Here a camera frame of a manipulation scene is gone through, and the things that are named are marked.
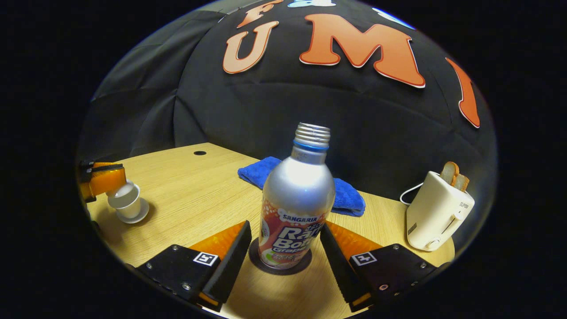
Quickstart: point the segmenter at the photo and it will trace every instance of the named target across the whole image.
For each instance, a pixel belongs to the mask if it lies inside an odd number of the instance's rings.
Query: wooden table
[[[193,152],[202,150],[206,155]],[[125,263],[135,267],[172,244],[185,247],[243,220],[252,238],[260,231],[262,191],[236,171],[258,161],[204,143],[136,156],[119,161],[126,176],[150,204],[146,218],[122,223],[106,195],[87,207],[106,243]],[[434,252],[411,248],[405,238],[405,209],[399,201],[360,192],[366,201],[362,217],[331,213],[328,220],[383,246],[399,243],[429,263],[439,266],[455,255],[452,239]],[[338,290],[319,240],[311,246],[313,259],[304,271],[290,276],[270,275],[248,257],[221,316],[229,318],[344,318],[353,315]]]

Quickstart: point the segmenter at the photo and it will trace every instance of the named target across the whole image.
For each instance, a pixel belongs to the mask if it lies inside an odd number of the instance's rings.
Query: silver bottle
[[[307,253],[335,201],[325,157],[331,130],[299,123],[291,156],[264,184],[259,254],[268,266],[291,268]]]

